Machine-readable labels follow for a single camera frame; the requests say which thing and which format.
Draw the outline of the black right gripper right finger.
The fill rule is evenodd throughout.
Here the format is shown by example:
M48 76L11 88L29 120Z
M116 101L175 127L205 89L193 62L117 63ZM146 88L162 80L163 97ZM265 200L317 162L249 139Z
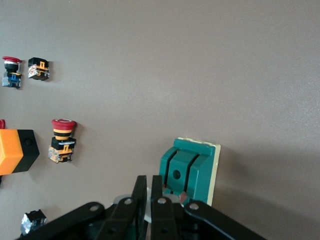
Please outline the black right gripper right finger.
M152 177L152 240L263 240L264 237L200 200L184 206L162 192L162 177Z

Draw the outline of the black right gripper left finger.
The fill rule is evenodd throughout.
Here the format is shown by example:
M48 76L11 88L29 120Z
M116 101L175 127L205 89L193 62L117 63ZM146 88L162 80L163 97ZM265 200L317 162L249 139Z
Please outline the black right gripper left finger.
M145 236L147 177L136 178L132 194L105 208L86 203L21 236L20 240L139 240Z

